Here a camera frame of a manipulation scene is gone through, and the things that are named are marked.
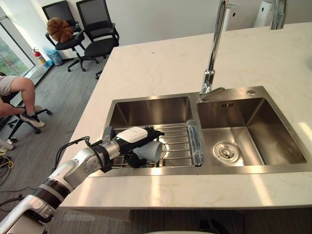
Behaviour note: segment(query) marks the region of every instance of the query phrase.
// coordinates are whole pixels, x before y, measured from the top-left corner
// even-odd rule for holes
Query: trash can
[[[44,48],[44,51],[47,54],[47,56],[50,58],[50,60],[52,60],[55,66],[61,66],[64,64],[57,50]]]

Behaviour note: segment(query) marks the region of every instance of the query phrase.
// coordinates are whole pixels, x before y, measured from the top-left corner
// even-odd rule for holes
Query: black office chair
[[[119,34],[115,24],[111,22],[106,1],[103,0],[83,0],[76,2],[79,15],[84,27],[84,32],[92,41],[84,51],[86,57],[104,58],[109,55],[113,48],[119,46]],[[111,36],[110,38],[94,41],[96,38]]]
[[[69,23],[69,25],[74,30],[74,33],[81,32],[81,28],[79,27],[78,22],[75,21],[72,12],[69,9],[67,1],[64,0],[64,1],[55,2],[53,4],[42,7],[42,9],[48,20],[54,17],[59,17],[60,19],[65,20]],[[55,46],[56,50],[72,49],[73,51],[75,51],[78,59],[76,59],[72,64],[68,66],[68,69],[67,69],[68,72],[70,72],[71,71],[70,68],[77,63],[80,63],[80,66],[83,72],[86,71],[82,67],[82,63],[85,60],[94,60],[96,63],[98,63],[98,61],[95,58],[88,58],[86,56],[81,57],[80,54],[75,49],[75,46],[79,45],[83,50],[85,50],[84,46],[81,44],[81,42],[84,40],[83,33],[74,35],[74,38],[67,42],[64,42],[64,43],[58,42],[56,45],[53,42],[53,40],[50,38],[50,35],[48,33],[46,33],[45,36]]]
[[[0,76],[5,76],[6,74],[0,72]],[[14,93],[10,93],[9,95],[6,95],[6,96],[2,96],[1,99],[4,103],[8,103],[8,104],[11,104],[10,101],[18,94],[19,92],[14,92]],[[36,116],[43,113],[43,112],[46,112],[48,115],[51,115],[52,112],[49,111],[48,109],[43,109],[41,111],[38,111],[36,112]],[[13,143],[17,141],[17,139],[15,137],[13,137],[14,133],[19,129],[19,127],[21,126],[22,123],[24,123],[25,121],[22,120],[20,118],[20,115],[15,115],[18,119],[15,119],[11,122],[8,122],[7,125],[9,125],[10,128],[12,128],[12,132],[11,134],[9,135],[8,139],[11,140]],[[25,122],[27,123],[28,125],[30,125],[34,130],[35,130],[35,133],[36,134],[39,134],[41,133],[41,130],[39,128],[36,128],[34,127],[33,125],[31,125],[29,122]]]

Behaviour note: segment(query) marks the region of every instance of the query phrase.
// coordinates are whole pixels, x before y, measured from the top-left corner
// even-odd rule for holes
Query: fire extinguisher
[[[47,61],[44,59],[44,57],[41,55],[41,53],[36,50],[36,48],[33,49],[33,53],[34,53],[34,56],[39,59],[40,63],[42,64],[42,66],[45,66]]]

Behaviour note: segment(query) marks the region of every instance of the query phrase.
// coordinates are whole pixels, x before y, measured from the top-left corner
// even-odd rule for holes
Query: shorts
[[[10,94],[10,86],[17,76],[0,76],[0,97]]]

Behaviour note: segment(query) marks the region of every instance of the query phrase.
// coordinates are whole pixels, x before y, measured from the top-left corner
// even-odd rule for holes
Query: person
[[[45,123],[38,119],[36,111],[41,110],[40,106],[35,106],[35,85],[25,77],[6,76],[0,72],[0,98],[10,93],[20,92],[25,104],[24,107],[14,107],[4,103],[0,99],[0,117],[18,115],[25,121],[37,128],[42,128]]]

